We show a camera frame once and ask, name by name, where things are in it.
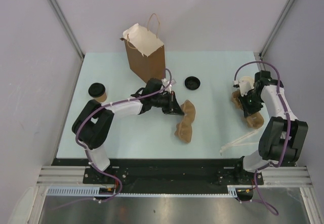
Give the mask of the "brown paper cup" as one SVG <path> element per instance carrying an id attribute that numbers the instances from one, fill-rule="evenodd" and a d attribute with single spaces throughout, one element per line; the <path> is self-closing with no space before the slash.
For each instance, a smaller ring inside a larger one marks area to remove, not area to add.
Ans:
<path id="1" fill-rule="evenodd" d="M 97 102 L 99 102 L 99 103 L 103 103 L 103 102 L 105 102 L 106 99 L 107 99 L 107 94 L 106 94 L 106 92 L 103 92 L 103 93 L 101 93 L 100 95 L 93 96 L 93 98 L 94 98 Z"/>
<path id="2" fill-rule="evenodd" d="M 239 80 L 239 87 L 241 90 L 251 90 L 254 88 L 254 78 L 250 76 L 243 76 Z"/>

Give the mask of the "black plastic cup lid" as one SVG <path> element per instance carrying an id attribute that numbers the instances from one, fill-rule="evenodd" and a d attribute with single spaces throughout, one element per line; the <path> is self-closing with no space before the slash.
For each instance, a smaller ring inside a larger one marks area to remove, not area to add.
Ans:
<path id="1" fill-rule="evenodd" d="M 184 85 L 189 90 L 196 90 L 200 87 L 200 80 L 197 77 L 189 76 L 185 79 Z"/>

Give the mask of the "brown cardboard cup carrier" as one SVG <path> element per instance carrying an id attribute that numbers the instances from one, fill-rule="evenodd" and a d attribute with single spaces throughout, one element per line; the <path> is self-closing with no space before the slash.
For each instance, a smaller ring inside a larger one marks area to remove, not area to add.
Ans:
<path id="1" fill-rule="evenodd" d="M 185 143 L 190 143 L 192 139 L 192 123 L 195 120 L 195 106 L 190 100 L 186 100 L 181 106 L 184 112 L 183 119 L 176 125 L 175 136 Z"/>
<path id="2" fill-rule="evenodd" d="M 243 110 L 242 104 L 238 99 L 239 96 L 240 96 L 240 90 L 236 90 L 232 92 L 231 102 L 235 105 L 237 109 Z M 242 120 L 247 124 L 249 128 L 253 128 L 253 129 L 259 129 L 264 124 L 264 118 L 259 112 L 256 112 L 247 117 L 243 117 Z"/>

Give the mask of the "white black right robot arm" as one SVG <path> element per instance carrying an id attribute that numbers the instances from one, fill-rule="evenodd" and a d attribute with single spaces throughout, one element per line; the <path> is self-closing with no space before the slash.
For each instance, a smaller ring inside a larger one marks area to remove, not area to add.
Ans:
<path id="1" fill-rule="evenodd" d="M 284 85 L 280 79 L 273 79 L 271 73 L 261 70 L 255 74 L 251 84 L 246 80 L 235 83 L 239 88 L 244 117 L 248 118 L 266 107 L 269 122 L 259 140 L 257 151 L 245 156 L 241 167 L 234 170 L 234 180 L 245 184 L 252 178 L 252 172 L 268 166 L 295 163 L 308 132 L 308 124 L 300 121 L 292 112 L 285 98 Z"/>

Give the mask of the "brown paper bag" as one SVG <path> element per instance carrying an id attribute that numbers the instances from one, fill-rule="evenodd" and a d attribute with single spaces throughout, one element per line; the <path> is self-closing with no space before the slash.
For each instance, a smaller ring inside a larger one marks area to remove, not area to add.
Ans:
<path id="1" fill-rule="evenodd" d="M 156 32 L 136 23 L 120 38 L 125 44 L 131 71 L 146 83 L 151 78 L 166 77 L 165 45 L 158 36 L 159 29 L 160 23 Z"/>

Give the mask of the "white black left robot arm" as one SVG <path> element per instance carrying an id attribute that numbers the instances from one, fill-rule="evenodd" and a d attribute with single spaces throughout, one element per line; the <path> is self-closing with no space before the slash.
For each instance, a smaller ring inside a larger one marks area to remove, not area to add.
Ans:
<path id="1" fill-rule="evenodd" d="M 151 78 L 145 87 L 125 100 L 102 105 L 92 99 L 85 105 L 71 130 L 76 143 L 84 148 L 89 164 L 96 169 L 94 177 L 100 183 L 107 183 L 112 177 L 103 144 L 114 119 L 141 115 L 152 107 L 161 108 L 166 115 L 184 115 L 171 85 L 171 81 Z"/>

